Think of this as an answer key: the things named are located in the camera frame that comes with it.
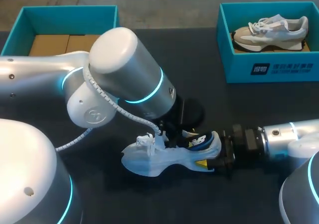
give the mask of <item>open teal box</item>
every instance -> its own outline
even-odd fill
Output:
[[[311,52],[235,53],[229,33],[277,14],[309,19]],[[319,10],[313,2],[222,3],[217,42],[228,83],[319,81]]]
[[[2,56],[27,56],[36,35],[100,35],[119,26],[117,6],[23,7]]]

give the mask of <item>cable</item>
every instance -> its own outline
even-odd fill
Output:
[[[64,149],[67,149],[71,146],[73,146],[74,144],[78,143],[79,141],[81,141],[85,136],[87,136],[90,132],[92,131],[92,128],[88,128],[86,131],[84,131],[80,136],[78,136],[76,139],[72,140],[71,142],[61,146],[61,147],[58,147],[55,149],[55,151],[57,152],[60,152]]]
[[[113,100],[111,100],[111,98],[101,89],[101,87],[93,79],[91,72],[89,70],[89,64],[84,65],[83,76],[84,76],[85,82],[87,84],[90,84],[94,88],[94,90],[96,90],[96,92],[98,92],[107,102],[109,102],[119,113],[121,113],[125,117],[127,117],[135,122],[147,125],[148,127],[152,128],[154,130],[155,134],[161,135],[160,128],[156,124],[127,112],[126,110],[124,110],[120,106],[118,106]]]

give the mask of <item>white shoe sole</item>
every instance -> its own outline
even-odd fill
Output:
[[[150,165],[148,167],[148,170],[145,170],[145,168],[143,169],[136,169],[136,168],[132,168],[132,164],[131,163],[126,163],[124,160],[122,160],[122,164],[123,166],[129,170],[132,173],[141,175],[141,176],[146,176],[146,177],[157,177],[159,176],[166,168],[168,168],[171,165],[175,165],[175,164],[180,164],[186,168],[188,168],[189,170],[192,171],[197,171],[197,172],[214,172],[215,170],[208,170],[205,169],[203,167],[200,167],[198,165],[196,165],[195,161],[199,161],[198,159],[195,160],[187,160],[184,162],[180,162],[180,163],[170,163],[170,164],[166,164],[166,165],[157,165],[157,166],[152,166]]]
[[[301,51],[303,48],[302,42],[295,42],[295,41],[274,42],[274,43],[269,43],[269,44],[265,44],[262,46],[252,46],[252,45],[242,44],[242,43],[237,42],[237,41],[235,41],[235,42],[239,46],[241,46],[247,50],[250,50],[250,51],[261,51],[266,46],[277,46],[277,47],[280,47],[282,49],[292,50],[292,51]]]

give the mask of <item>sneaker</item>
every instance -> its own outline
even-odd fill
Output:
[[[302,50],[308,32],[308,19],[284,19],[280,15],[262,18],[254,24],[248,23],[232,33],[234,42],[249,51],[261,51],[274,45],[286,50]]]
[[[166,148],[162,136],[139,136],[136,143],[122,151],[122,164],[129,171],[147,177],[156,177],[173,164],[183,165],[193,171],[213,172],[213,169],[208,170],[198,165],[200,160],[216,158],[221,151],[218,133],[213,131],[210,135],[204,138],[201,136],[200,141],[193,138],[194,142],[188,142],[187,147],[175,148]]]

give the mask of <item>black tabletop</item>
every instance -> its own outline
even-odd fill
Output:
[[[319,116],[319,83],[226,84],[215,28],[136,33],[177,92],[205,106],[199,132],[234,123],[262,126]],[[0,33],[0,43],[5,36]],[[54,112],[47,112],[48,106],[25,104],[1,117],[30,123],[60,146],[83,130],[68,119],[63,101],[50,105]],[[61,154],[79,190],[86,224],[282,223],[278,197],[285,177],[279,168],[252,165],[236,170],[228,180],[176,165],[159,177],[141,177],[121,165],[121,150],[146,131],[117,114]]]

